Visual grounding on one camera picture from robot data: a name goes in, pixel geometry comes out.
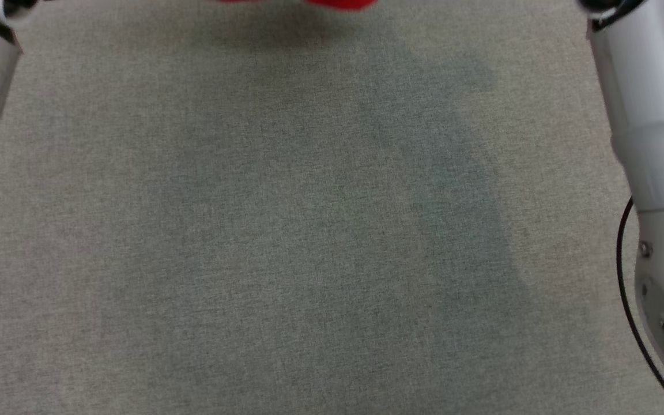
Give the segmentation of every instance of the cable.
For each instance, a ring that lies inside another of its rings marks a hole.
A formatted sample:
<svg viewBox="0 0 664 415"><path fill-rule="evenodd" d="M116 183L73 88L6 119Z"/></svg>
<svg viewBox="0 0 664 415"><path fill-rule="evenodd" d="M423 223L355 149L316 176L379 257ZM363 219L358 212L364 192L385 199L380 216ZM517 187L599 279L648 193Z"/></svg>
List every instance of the cable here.
<svg viewBox="0 0 664 415"><path fill-rule="evenodd" d="M657 379L657 382L664 389L664 379L662 379L661 373L657 370L657 366L652 362L647 347L645 347L642 337L640 337L639 331L637 331L637 325L635 324L635 318L632 317L632 310L629 309L629 300L627 300L627 290L624 288L624 271L622 271L621 263L621 245L624 242L624 228L627 227L627 219L629 218L629 212L632 211L632 206L634 206L634 200L632 198L627 202L627 207L624 208L624 214L621 216L621 221L619 222L619 234L616 238L616 276L619 281L619 295L621 296L621 304L624 306L624 313L627 315L627 321L629 322L629 328L632 329L632 334L635 336L635 341L637 341L637 346L640 347L640 352L645 357L647 365L652 370L653 375Z"/></svg>

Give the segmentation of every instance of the gray fabric surface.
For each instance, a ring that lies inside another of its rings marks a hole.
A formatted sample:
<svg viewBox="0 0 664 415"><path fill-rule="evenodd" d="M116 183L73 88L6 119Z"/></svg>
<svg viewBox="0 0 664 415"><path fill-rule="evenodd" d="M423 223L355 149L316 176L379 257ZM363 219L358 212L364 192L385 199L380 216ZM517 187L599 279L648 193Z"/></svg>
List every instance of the gray fabric surface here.
<svg viewBox="0 0 664 415"><path fill-rule="evenodd" d="M571 2L39 15L0 128L0 415L664 413Z"/></svg>

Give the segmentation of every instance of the black cable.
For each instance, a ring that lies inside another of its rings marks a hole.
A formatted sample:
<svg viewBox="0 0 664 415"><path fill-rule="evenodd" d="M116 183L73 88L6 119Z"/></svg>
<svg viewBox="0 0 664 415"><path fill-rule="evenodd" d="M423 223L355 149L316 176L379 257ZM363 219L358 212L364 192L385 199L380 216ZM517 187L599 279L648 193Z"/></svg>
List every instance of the black cable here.
<svg viewBox="0 0 664 415"><path fill-rule="evenodd" d="M642 337L640 337L639 331L637 331L637 325L635 324L635 318L632 317L632 310L629 309L629 300L627 300L627 290L624 288L624 271L622 271L621 263L621 245L624 242L624 228L627 227L627 219L629 218L629 212L632 211L632 206L634 206L634 201L630 198L627 202L627 207L624 208L624 214L621 216L621 221L619 222L619 234L616 239L616 276L619 281L619 295L621 296L621 304L624 305L624 313L627 315L627 321L629 322L629 328L632 329L632 334L635 336L635 341L637 341L637 346L640 347L640 352L645 357L647 365L652 370L653 375L657 379L657 382L664 389L664 379L662 379L661 373L657 370L657 366L652 362L647 347L645 347Z"/></svg>

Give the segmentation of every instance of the gray cloth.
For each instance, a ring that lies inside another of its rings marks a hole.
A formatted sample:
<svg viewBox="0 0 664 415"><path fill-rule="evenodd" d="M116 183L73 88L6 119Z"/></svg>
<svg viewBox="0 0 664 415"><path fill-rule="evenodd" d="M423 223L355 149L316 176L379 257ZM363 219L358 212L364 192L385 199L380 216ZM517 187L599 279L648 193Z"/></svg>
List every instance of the gray cloth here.
<svg viewBox="0 0 664 415"><path fill-rule="evenodd" d="M39 12L0 128L0 415L664 413L571 2Z"/></svg>

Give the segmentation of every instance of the red object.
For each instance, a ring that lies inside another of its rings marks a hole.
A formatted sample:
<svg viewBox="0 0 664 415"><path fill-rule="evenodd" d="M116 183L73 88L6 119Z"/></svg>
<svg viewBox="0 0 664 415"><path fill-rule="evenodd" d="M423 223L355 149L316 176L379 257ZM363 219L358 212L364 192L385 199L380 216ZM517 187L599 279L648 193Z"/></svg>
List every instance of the red object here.
<svg viewBox="0 0 664 415"><path fill-rule="evenodd" d="M219 0L225 3L257 2L258 0ZM306 0L313 5L332 7L338 10L362 10L378 0Z"/></svg>

